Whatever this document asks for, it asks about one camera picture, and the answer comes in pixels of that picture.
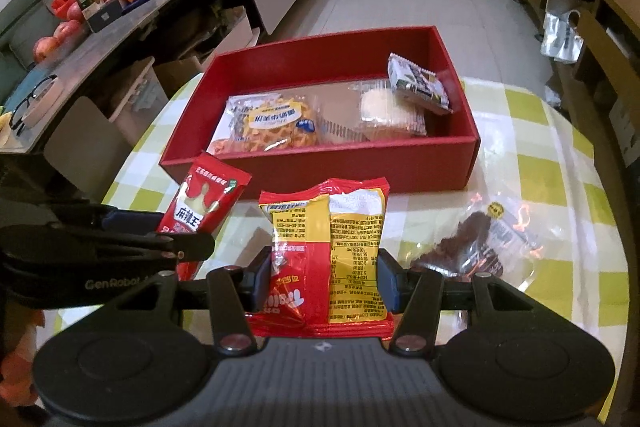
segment black clamp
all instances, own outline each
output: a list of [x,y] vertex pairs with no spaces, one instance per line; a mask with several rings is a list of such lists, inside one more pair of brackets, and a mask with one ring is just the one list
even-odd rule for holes
[[48,225],[0,229],[0,285],[34,309],[102,304],[178,263],[206,261],[204,233],[158,233],[160,212],[86,202],[52,204]]

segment red gift box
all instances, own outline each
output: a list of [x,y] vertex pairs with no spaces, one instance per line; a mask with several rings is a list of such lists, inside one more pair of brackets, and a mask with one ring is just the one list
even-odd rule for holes
[[434,71],[444,84],[452,114],[434,117],[431,136],[225,153],[217,158],[252,174],[244,199],[257,199],[261,190],[304,190],[330,177],[367,180],[384,176],[391,192],[464,188],[478,155],[480,136],[458,75],[433,26],[322,35],[217,56],[187,104],[160,165],[176,182],[182,182],[194,159],[207,149],[231,95],[386,78],[392,52]]

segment nutrition label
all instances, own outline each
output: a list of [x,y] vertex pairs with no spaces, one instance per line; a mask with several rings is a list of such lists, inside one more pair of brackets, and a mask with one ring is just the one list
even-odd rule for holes
[[273,214],[273,230],[277,241],[304,241],[306,237],[306,207],[299,206]]
[[376,321],[386,317],[376,285],[382,214],[332,214],[329,322]]

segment screw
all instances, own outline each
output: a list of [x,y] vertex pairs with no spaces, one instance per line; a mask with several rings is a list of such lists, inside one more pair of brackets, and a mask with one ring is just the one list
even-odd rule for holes
[[220,346],[226,351],[236,353],[238,351],[244,351],[251,347],[252,341],[249,336],[244,333],[232,333],[223,337],[220,341]]
[[396,347],[408,353],[420,351],[427,345],[427,341],[420,335],[403,335],[396,339]]

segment eyeglasses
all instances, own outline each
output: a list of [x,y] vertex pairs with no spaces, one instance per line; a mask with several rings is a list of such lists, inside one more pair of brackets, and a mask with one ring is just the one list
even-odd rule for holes
[[18,107],[15,108],[9,121],[9,127],[15,131],[15,136],[20,136],[24,131],[24,119],[30,113],[31,105],[35,105],[37,102],[49,92],[53,82],[57,79],[56,74],[50,74],[47,78],[39,81],[36,86],[31,90],[25,99],[23,99]]

